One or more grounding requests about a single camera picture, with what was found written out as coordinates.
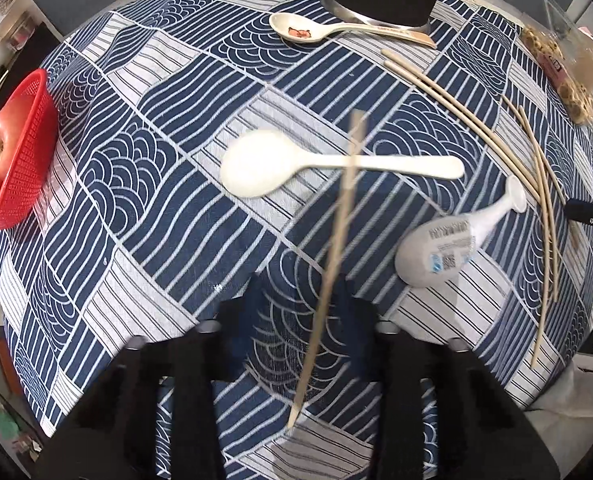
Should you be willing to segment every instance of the qr code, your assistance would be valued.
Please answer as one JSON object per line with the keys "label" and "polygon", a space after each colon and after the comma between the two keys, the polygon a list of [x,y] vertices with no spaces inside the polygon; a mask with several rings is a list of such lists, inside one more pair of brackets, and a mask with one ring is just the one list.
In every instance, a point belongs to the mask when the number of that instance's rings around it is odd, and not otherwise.
{"label": "qr code", "polygon": [[454,253],[451,254],[443,254],[443,268],[444,269],[454,269],[457,266],[455,263],[455,256]]}

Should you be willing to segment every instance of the spoon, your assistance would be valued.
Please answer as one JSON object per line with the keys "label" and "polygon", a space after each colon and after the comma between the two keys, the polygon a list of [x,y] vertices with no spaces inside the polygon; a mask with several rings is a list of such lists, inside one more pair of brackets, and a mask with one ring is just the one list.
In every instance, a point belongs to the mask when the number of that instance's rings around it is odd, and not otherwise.
{"label": "spoon", "polygon": [[270,27],[275,32],[288,41],[294,43],[316,43],[323,40],[333,32],[338,30],[361,30],[363,32],[372,32],[381,36],[390,36],[399,40],[414,41],[431,48],[436,48],[437,44],[432,41],[427,34],[416,32],[414,30],[403,30],[394,27],[379,27],[378,25],[365,25],[363,23],[333,23],[332,25],[321,25],[305,16],[294,14],[292,12],[275,12],[270,16]]}
{"label": "spoon", "polygon": [[[254,130],[228,147],[221,160],[221,183],[233,195],[251,198],[274,191],[304,168],[344,168],[347,163],[346,155],[307,152],[281,132]],[[463,162],[451,155],[359,155],[357,167],[450,180],[465,171]]]}

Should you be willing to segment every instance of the basket rim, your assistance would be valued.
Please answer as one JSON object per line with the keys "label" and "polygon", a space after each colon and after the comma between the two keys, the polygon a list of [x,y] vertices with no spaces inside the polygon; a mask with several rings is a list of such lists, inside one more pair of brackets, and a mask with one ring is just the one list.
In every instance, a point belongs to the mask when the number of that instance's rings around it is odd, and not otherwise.
{"label": "basket rim", "polygon": [[19,83],[19,85],[15,88],[14,92],[12,92],[12,95],[10,95],[8,100],[3,105],[7,105],[15,97],[18,97],[28,87],[28,85],[30,85],[32,82],[35,82],[37,79],[38,88],[36,89],[36,93],[34,94],[34,102],[32,103],[32,108],[30,108],[30,113],[28,114],[28,118],[26,119],[25,124],[23,125],[23,130],[19,136],[19,143],[17,144],[16,151],[14,152],[14,157],[12,158],[10,169],[8,170],[8,173],[5,175],[5,179],[1,184],[0,211],[3,206],[3,202],[5,201],[7,196],[8,181],[10,180],[10,176],[14,173],[14,170],[16,169],[20,157],[20,152],[22,151],[23,144],[26,141],[28,130],[30,129],[30,126],[32,126],[32,121],[34,115],[36,114],[36,110],[38,109],[43,94],[46,92],[46,87],[48,84],[48,72],[46,72],[44,68],[37,68],[36,70],[30,72],[27,76],[25,76],[23,81]]}

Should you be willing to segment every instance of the blue patterned tablecloth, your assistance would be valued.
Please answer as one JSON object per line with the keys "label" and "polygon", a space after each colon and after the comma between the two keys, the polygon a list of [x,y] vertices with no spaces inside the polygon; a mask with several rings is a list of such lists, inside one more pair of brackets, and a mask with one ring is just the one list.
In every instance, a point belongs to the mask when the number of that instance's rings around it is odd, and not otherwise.
{"label": "blue patterned tablecloth", "polygon": [[[227,145],[278,128],[308,149],[344,153],[352,108],[369,114],[365,153],[456,155],[447,182],[359,174],[343,271],[358,296],[431,341],[461,336],[507,392],[528,406],[593,326],[593,231],[569,237],[555,201],[560,297],[539,364],[529,368],[541,303],[541,213],[509,213],[459,279],[411,289],[396,275],[398,242],[437,215],[487,206],[508,168],[431,98],[381,67],[387,46],[411,60],[532,168],[505,94],[525,107],[568,196],[593,200],[593,133],[574,126],[521,45],[519,27],[463,0],[438,0],[437,50],[345,33],[285,43],[271,12],[335,22],[320,0],[139,0],[106,12],[45,61],[59,110],[54,164],[28,218],[0,232],[0,302],[14,364],[46,433],[132,334],[176,336],[264,280],[248,371],[215,384],[228,478],[365,476],[379,391],[350,374],[334,319],[310,404],[286,433],[290,400],[317,304],[339,172],[302,171],[264,198],[239,200],[218,180]],[[426,388],[426,474],[435,470],[432,387]],[[161,392],[158,466],[168,474],[173,392]]]}

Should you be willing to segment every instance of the spoon handle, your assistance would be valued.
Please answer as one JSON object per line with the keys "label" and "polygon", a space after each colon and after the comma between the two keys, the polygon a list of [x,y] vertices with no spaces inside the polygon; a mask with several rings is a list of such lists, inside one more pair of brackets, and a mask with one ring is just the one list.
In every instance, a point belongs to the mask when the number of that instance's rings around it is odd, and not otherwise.
{"label": "spoon handle", "polygon": [[[310,168],[344,168],[348,157],[311,153],[306,166]],[[465,172],[460,158],[452,155],[360,155],[357,167],[362,170],[392,171],[454,180]]]}
{"label": "spoon handle", "polygon": [[434,43],[432,38],[427,34],[417,32],[416,30],[366,25],[364,23],[339,23],[338,25],[331,25],[331,27],[334,27],[334,30],[331,30],[331,32],[337,32],[338,30],[361,30],[363,32],[372,32],[373,34],[379,34],[381,36],[390,36],[391,38],[397,38],[398,40],[412,41],[413,43],[419,43],[424,46],[429,46],[430,48],[437,47],[437,44]]}

